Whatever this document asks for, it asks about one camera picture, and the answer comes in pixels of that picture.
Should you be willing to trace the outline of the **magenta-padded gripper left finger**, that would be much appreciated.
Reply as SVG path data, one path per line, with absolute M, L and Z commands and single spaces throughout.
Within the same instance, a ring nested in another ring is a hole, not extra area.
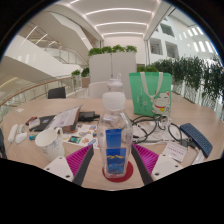
M 44 170 L 81 186 L 93 155 L 93 146 L 88 145 L 67 157 L 58 156 Z

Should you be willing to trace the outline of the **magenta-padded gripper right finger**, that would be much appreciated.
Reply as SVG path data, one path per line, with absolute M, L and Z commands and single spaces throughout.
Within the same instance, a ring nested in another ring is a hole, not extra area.
M 137 144 L 132 145 L 131 153 L 145 185 L 182 169 L 182 166 L 169 155 L 158 155 Z

